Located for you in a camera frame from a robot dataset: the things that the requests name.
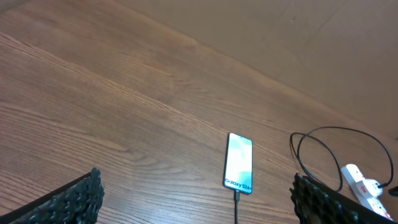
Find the white power strip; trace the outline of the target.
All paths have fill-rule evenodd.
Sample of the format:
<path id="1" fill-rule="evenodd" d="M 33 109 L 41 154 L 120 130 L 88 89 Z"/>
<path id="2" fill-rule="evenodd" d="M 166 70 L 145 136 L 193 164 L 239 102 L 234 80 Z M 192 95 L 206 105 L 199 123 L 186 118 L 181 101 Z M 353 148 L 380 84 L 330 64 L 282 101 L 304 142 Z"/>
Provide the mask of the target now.
<path id="1" fill-rule="evenodd" d="M 380 183 L 378 181 L 366 179 L 354 164 L 342 167 L 341 173 L 362 206 L 392 221 L 390 214 L 378 199 L 378 196 L 383 193 L 383 189 L 379 188 Z"/>

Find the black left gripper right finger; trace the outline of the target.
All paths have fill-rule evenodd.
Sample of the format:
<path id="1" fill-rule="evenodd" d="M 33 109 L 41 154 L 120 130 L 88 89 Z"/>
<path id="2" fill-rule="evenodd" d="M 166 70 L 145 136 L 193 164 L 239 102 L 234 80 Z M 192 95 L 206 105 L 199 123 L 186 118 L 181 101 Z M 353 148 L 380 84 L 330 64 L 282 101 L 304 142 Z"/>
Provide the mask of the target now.
<path id="1" fill-rule="evenodd" d="M 395 224 L 299 173 L 294 176 L 290 192 L 300 224 Z"/>

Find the blue Samsung Galaxy smartphone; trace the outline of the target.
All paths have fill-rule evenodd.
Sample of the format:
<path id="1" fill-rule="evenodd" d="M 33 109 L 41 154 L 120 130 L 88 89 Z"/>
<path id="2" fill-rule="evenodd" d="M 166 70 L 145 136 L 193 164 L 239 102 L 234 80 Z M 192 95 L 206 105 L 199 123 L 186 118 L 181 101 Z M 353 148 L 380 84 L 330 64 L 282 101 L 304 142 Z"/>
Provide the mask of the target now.
<path id="1" fill-rule="evenodd" d="M 244 194 L 252 193 L 253 143 L 235 133 L 228 134 L 224 186 Z"/>

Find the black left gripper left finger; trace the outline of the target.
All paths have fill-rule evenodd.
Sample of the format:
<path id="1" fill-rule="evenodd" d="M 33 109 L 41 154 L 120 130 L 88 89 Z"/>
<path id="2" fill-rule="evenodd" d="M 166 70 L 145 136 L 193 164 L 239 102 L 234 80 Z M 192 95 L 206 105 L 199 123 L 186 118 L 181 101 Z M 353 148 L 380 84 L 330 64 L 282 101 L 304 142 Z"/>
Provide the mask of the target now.
<path id="1" fill-rule="evenodd" d="M 104 199 L 101 172 L 91 172 L 1 216 L 2 224 L 96 223 Z"/>

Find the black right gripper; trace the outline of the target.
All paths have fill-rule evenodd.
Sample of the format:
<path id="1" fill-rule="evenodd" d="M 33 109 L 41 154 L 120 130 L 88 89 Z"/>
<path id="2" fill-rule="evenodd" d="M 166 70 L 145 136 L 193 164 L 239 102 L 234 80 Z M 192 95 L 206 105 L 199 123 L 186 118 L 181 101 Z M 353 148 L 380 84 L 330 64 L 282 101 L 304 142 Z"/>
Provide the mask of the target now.
<path id="1" fill-rule="evenodd" d="M 389 190 L 388 190 L 388 193 L 389 193 L 391 196 L 398 197 L 398 186 L 395 186 L 395 187 L 389 189 Z"/>

